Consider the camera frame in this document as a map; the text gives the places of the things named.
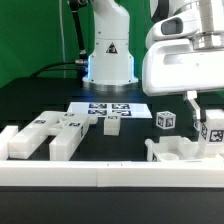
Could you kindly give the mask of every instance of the black table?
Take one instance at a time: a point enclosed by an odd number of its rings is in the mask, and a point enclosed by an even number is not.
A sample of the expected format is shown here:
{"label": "black table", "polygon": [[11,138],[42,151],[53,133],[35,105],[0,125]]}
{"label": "black table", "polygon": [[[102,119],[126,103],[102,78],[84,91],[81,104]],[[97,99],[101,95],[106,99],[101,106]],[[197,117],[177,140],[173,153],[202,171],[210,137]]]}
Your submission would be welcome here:
{"label": "black table", "polygon": [[[144,141],[180,135],[197,139],[182,95],[147,97],[136,91],[107,94],[79,87],[75,79],[19,78],[0,89],[0,129],[20,129],[47,110],[70,102],[145,103],[153,119],[122,119],[119,137],[103,135],[103,118],[90,127],[73,161],[146,161]],[[203,109],[223,108],[216,93],[198,96]],[[177,115],[176,128],[155,125],[157,112]],[[42,145],[29,160],[49,160]],[[0,187],[1,223],[223,223],[223,189]]]}

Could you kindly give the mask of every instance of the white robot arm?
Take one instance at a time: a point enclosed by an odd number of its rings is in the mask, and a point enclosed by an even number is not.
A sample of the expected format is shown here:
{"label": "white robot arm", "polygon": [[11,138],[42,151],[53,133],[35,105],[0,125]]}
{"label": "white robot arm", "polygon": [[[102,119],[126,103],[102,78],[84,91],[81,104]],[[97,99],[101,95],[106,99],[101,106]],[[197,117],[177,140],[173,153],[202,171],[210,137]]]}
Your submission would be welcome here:
{"label": "white robot arm", "polygon": [[150,0],[151,19],[154,23],[173,16],[176,11],[196,0]]}
{"label": "white robot arm", "polygon": [[144,92],[166,95],[224,88],[224,1],[170,0],[170,13],[173,16],[156,23],[146,38]]}
{"label": "white robot arm", "polygon": [[72,0],[82,7],[90,3],[94,11],[95,46],[88,60],[83,85],[102,91],[122,91],[138,87],[134,58],[129,52],[130,17],[114,0]]}

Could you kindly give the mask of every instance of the warning label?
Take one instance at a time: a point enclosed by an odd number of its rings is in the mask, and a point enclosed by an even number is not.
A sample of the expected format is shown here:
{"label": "warning label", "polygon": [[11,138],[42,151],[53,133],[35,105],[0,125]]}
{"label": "warning label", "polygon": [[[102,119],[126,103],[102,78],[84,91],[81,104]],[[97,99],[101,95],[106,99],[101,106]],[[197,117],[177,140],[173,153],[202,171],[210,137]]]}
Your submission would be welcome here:
{"label": "warning label", "polygon": [[111,43],[110,47],[107,49],[107,54],[118,54],[117,49],[114,45],[114,43]]}

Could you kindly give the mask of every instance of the white l-shaped block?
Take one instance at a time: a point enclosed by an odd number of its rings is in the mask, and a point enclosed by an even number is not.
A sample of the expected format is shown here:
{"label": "white l-shaped block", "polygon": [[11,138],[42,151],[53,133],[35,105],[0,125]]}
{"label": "white l-shaped block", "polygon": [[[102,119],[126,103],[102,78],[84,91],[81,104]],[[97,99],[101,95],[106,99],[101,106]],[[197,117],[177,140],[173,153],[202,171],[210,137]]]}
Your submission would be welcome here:
{"label": "white l-shaped block", "polygon": [[6,126],[0,134],[0,160],[7,160],[8,153],[8,141],[18,133],[17,126]]}
{"label": "white l-shaped block", "polygon": [[45,111],[8,143],[10,158],[27,159],[48,136],[50,160],[68,161],[97,116]]}

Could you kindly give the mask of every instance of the green screen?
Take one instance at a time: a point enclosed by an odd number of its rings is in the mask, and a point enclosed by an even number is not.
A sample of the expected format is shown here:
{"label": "green screen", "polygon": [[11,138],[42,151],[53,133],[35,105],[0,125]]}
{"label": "green screen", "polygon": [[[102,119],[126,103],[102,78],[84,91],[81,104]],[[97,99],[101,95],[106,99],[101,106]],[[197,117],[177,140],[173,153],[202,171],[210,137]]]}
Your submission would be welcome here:
{"label": "green screen", "polygon": [[[135,58],[135,76],[141,79],[145,37],[151,26],[148,1],[117,0],[130,13],[130,52]],[[59,0],[0,1],[0,87],[18,77],[30,76],[45,65],[63,61]],[[92,7],[80,9],[85,46],[90,54],[94,44]],[[67,1],[63,0],[66,61],[78,58],[74,22]],[[41,74],[63,77],[62,72]],[[69,71],[67,77],[75,77]]]}

